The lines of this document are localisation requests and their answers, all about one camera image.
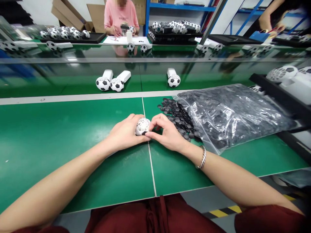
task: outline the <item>person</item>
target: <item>person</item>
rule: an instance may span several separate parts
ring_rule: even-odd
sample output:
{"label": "person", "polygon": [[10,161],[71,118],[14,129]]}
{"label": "person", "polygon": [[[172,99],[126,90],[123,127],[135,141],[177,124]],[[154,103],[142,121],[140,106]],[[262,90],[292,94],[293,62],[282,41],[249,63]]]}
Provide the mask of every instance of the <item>person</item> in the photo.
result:
{"label": "person", "polygon": [[[202,164],[203,149],[185,140],[164,114],[154,116],[150,124],[150,130],[162,128],[162,134],[147,132],[144,136],[135,136],[136,124],[142,117],[130,114],[117,123],[103,141],[26,191],[0,215],[0,232],[68,232],[51,223],[108,156],[139,143],[154,139],[167,149],[179,152],[195,166]],[[246,208],[236,215],[237,233],[297,232],[304,224],[305,216],[294,204],[229,160],[206,152],[201,170],[228,198]],[[94,209],[85,232],[224,231],[187,205],[180,194],[174,194]]]}
{"label": "person", "polygon": [[133,35],[138,35],[139,24],[134,3],[131,0],[107,0],[105,5],[104,27],[108,35],[126,36],[121,25],[133,26]]}
{"label": "person", "polygon": [[244,34],[245,37],[250,37],[255,31],[271,32],[272,36],[285,30],[285,25],[282,23],[283,18],[289,10],[298,9],[304,0],[273,0],[265,9],[262,15],[250,26]]}

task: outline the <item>pink shirt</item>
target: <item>pink shirt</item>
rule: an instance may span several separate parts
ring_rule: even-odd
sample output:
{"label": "pink shirt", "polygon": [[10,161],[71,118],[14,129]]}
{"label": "pink shirt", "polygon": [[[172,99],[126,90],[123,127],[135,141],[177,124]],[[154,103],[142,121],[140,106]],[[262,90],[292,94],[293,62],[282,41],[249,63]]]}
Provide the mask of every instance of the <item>pink shirt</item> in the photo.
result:
{"label": "pink shirt", "polygon": [[105,29],[114,25],[118,33],[122,34],[120,26],[126,23],[128,26],[139,27],[134,3],[128,0],[125,7],[121,8],[114,0],[107,0],[105,5]]}

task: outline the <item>stack of fans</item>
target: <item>stack of fans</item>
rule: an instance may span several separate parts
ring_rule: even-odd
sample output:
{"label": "stack of fans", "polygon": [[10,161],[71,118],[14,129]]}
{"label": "stack of fans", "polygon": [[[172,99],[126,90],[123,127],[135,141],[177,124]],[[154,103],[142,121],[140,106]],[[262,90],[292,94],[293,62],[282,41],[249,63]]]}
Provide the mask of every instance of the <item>stack of fans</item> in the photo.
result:
{"label": "stack of fans", "polygon": [[[294,66],[282,66],[271,70],[267,76],[270,81],[292,94],[306,105],[311,105],[311,66],[297,69]],[[260,95],[265,95],[265,90],[258,86],[251,86],[250,89]]]}
{"label": "stack of fans", "polygon": [[80,32],[75,27],[53,27],[47,28],[46,31],[41,31],[40,36],[43,39],[89,39],[90,34],[88,31],[83,30]]}
{"label": "stack of fans", "polygon": [[172,22],[154,22],[152,28],[157,33],[170,34],[170,33],[180,33],[180,34],[194,34],[199,33],[201,26],[194,24],[189,21],[172,21]]}

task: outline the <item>yellow and black hazard stripe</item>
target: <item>yellow and black hazard stripe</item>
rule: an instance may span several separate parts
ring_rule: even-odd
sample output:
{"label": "yellow and black hazard stripe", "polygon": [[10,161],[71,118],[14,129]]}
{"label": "yellow and black hazard stripe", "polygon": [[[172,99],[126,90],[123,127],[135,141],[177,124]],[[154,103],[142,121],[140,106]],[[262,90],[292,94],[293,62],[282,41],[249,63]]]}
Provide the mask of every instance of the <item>yellow and black hazard stripe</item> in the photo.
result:
{"label": "yellow and black hazard stripe", "polygon": [[[302,192],[294,192],[290,194],[283,194],[283,196],[286,197],[290,201],[294,201],[296,199],[301,199],[301,198],[306,197],[306,194]],[[230,206],[227,208],[222,208],[222,209],[213,210],[207,213],[203,213],[203,215],[207,217],[208,219],[214,219],[214,218],[225,217],[225,216],[232,215],[232,214],[239,214],[241,212],[242,212],[241,208],[237,205],[234,205],[234,206]]]}

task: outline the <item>woman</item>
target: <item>woman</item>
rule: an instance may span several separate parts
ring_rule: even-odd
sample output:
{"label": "woman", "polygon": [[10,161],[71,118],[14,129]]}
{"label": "woman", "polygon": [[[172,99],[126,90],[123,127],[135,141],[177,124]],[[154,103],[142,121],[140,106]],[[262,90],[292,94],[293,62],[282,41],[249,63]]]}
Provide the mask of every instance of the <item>woman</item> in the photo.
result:
{"label": "woman", "polygon": [[273,0],[262,15],[250,26],[244,36],[250,37],[255,31],[271,31],[274,36],[285,30],[283,18],[289,10],[298,9],[304,0]]}
{"label": "woman", "polygon": [[107,0],[105,5],[105,31],[112,36],[126,36],[121,25],[133,26],[138,35],[139,24],[134,3],[131,0]]}
{"label": "woman", "polygon": [[[111,130],[107,138],[39,181],[0,215],[0,232],[68,232],[50,226],[72,200],[92,172],[118,150],[154,139],[166,148],[186,156],[231,200],[247,210],[235,219],[236,232],[297,232],[303,213],[283,195],[238,165],[206,152],[185,140],[168,118],[152,118],[150,130],[135,136],[143,115],[130,114]],[[180,195],[95,209],[87,233],[91,232],[224,232],[211,220],[188,206]]]}

